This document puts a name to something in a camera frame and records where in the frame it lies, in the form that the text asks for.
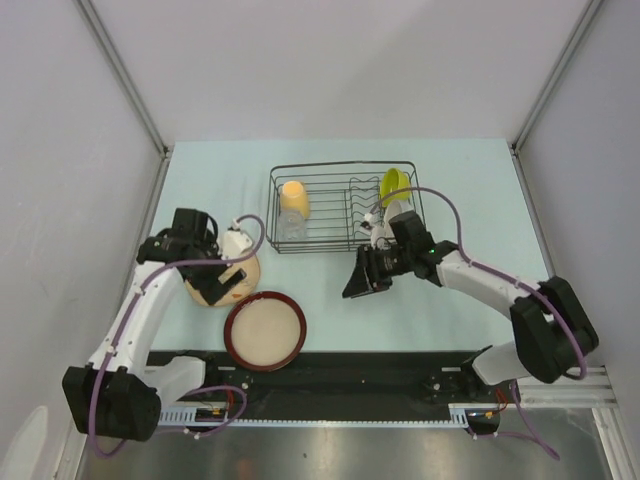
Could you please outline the beige bird pattern plate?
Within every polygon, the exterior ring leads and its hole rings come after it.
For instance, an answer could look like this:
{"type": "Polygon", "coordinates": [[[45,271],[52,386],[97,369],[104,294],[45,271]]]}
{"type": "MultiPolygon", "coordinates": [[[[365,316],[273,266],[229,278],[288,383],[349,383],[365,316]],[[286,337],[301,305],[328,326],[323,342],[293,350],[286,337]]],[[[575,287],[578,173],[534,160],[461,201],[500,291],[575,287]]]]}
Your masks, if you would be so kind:
{"type": "Polygon", "coordinates": [[[191,297],[202,306],[223,307],[235,304],[243,300],[255,290],[260,280],[261,268],[257,256],[254,255],[249,259],[246,259],[239,263],[231,264],[227,267],[192,267],[191,273],[192,275],[185,280],[185,287],[191,297]],[[202,285],[219,282],[219,276],[229,268],[242,268],[246,272],[246,278],[242,283],[236,285],[233,289],[226,290],[226,294],[215,305],[206,305],[199,293],[199,288],[202,285]]]}

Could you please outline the red rimmed round plate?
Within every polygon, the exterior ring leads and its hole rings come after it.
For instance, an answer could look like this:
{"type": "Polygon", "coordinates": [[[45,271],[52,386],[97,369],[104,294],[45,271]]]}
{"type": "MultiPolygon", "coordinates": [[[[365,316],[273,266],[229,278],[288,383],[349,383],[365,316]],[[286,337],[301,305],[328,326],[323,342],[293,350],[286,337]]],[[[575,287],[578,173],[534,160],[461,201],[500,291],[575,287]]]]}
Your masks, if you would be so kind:
{"type": "Polygon", "coordinates": [[[241,367],[255,372],[279,370],[301,352],[307,321],[291,297],[262,291],[238,303],[224,325],[227,353],[241,367]]]}

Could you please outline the black wire dish rack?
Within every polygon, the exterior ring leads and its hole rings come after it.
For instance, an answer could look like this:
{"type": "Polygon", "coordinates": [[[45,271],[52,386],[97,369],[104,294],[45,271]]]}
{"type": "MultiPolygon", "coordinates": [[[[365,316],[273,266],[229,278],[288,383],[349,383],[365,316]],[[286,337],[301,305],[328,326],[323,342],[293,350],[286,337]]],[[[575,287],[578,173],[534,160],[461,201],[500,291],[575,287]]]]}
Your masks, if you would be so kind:
{"type": "Polygon", "coordinates": [[[355,251],[369,242],[359,231],[363,216],[380,199],[380,182],[397,168],[419,185],[417,170],[410,161],[338,161],[280,165],[271,169],[267,203],[267,240],[280,254],[311,254],[355,251]],[[302,182],[310,201],[307,236],[303,241],[283,242],[278,238],[282,212],[280,190],[290,180],[302,182]]]}

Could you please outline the white bowl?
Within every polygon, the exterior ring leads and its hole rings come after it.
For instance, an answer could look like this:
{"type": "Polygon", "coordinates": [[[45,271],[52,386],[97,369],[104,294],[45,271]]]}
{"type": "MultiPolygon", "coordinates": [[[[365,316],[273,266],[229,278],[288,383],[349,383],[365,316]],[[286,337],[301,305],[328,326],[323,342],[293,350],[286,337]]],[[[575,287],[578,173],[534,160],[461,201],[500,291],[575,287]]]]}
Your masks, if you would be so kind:
{"type": "Polygon", "coordinates": [[[413,211],[414,207],[407,200],[393,199],[385,208],[383,221],[385,226],[389,226],[392,219],[403,213],[413,211]]]}

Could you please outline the clear plastic cup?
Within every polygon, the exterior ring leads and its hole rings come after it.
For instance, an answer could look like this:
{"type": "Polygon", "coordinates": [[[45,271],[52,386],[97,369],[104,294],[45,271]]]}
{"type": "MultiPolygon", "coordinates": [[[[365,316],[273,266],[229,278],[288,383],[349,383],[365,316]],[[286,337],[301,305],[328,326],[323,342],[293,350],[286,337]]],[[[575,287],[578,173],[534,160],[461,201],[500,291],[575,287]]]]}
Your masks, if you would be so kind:
{"type": "Polygon", "coordinates": [[[298,242],[306,239],[306,219],[295,209],[283,210],[278,219],[278,238],[283,242],[298,242]]]}

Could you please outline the yellow mug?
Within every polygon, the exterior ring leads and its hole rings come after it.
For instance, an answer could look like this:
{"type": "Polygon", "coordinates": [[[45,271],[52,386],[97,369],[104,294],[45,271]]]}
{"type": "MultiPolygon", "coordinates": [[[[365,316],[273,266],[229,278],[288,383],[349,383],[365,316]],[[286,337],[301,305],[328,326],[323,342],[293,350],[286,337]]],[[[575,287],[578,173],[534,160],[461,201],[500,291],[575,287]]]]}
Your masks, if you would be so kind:
{"type": "Polygon", "coordinates": [[[297,180],[285,182],[280,190],[282,210],[299,212],[304,219],[310,217],[310,201],[305,185],[297,180]]]}

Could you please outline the green bowl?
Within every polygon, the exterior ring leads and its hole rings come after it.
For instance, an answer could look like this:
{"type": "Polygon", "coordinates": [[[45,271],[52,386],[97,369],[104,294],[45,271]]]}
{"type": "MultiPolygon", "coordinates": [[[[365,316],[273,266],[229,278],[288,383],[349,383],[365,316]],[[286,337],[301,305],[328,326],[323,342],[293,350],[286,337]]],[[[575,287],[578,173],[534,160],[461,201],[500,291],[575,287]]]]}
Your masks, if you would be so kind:
{"type": "Polygon", "coordinates": [[[380,182],[381,205],[386,208],[393,200],[407,201],[411,195],[409,176],[397,169],[389,169],[380,182]]]}

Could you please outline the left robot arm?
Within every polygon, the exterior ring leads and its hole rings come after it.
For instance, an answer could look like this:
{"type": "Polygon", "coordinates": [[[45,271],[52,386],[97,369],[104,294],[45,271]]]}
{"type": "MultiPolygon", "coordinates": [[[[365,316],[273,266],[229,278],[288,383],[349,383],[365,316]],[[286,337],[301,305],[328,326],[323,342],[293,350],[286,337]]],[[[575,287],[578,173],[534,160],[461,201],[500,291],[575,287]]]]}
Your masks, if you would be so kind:
{"type": "Polygon", "coordinates": [[[147,359],[175,294],[191,287],[216,304],[245,279],[240,264],[263,240],[251,238],[239,220],[221,231],[208,213],[178,208],[169,227],[141,243],[129,291],[104,340],[62,379],[80,433],[147,441],[163,408],[190,393],[207,400],[219,392],[220,374],[200,358],[179,355],[151,373],[147,359]]]}

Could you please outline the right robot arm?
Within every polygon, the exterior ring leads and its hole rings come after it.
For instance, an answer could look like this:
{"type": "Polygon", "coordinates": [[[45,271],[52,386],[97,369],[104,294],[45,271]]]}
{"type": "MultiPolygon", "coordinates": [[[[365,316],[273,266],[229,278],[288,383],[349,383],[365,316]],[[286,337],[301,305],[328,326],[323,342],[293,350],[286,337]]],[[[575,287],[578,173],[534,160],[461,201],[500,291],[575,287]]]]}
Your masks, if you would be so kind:
{"type": "Polygon", "coordinates": [[[361,245],[342,296],[353,299],[388,290],[396,276],[414,274],[438,287],[464,293],[510,321],[514,340],[476,352],[464,366],[463,393],[484,401],[497,385],[532,376],[552,384],[580,367],[599,337],[568,281],[554,276],[527,284],[503,272],[468,262],[450,241],[435,242],[414,211],[391,218],[387,247],[361,245]]]}

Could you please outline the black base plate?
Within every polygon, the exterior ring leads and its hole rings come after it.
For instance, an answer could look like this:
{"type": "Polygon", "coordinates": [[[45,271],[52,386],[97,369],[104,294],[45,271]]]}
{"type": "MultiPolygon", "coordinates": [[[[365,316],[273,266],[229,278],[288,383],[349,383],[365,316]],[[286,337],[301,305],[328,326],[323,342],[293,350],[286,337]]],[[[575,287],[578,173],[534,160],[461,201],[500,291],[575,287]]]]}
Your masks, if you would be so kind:
{"type": "Polygon", "coordinates": [[[195,401],[230,406],[251,420],[443,420],[449,405],[497,403],[508,382],[484,386],[463,365],[468,351],[306,352],[273,372],[238,365],[225,351],[192,351],[205,385],[237,387],[195,401]]]}

